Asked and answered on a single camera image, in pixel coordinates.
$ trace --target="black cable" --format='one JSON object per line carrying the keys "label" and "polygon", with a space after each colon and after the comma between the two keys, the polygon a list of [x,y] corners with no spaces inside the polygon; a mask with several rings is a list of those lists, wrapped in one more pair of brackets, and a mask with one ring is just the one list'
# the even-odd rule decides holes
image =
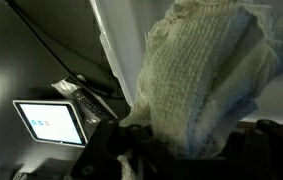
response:
{"label": "black cable", "polygon": [[13,2],[8,1],[7,4],[11,7],[13,12],[21,19],[21,21],[24,23],[24,25],[33,33],[33,35],[36,37],[36,39],[40,42],[40,44],[43,46],[43,48],[56,60],[59,62],[59,64],[69,73],[70,77],[73,78],[76,83],[81,86],[83,89],[87,91],[91,91],[101,97],[108,98],[108,99],[125,99],[124,97],[112,97],[111,93],[103,91],[102,93],[95,90],[95,88],[87,87],[84,82],[82,82],[63,62],[62,60],[52,51],[52,49],[42,40],[42,38],[39,36],[39,34],[32,28],[32,26],[27,22],[27,20],[23,17],[22,12],[20,8]]}

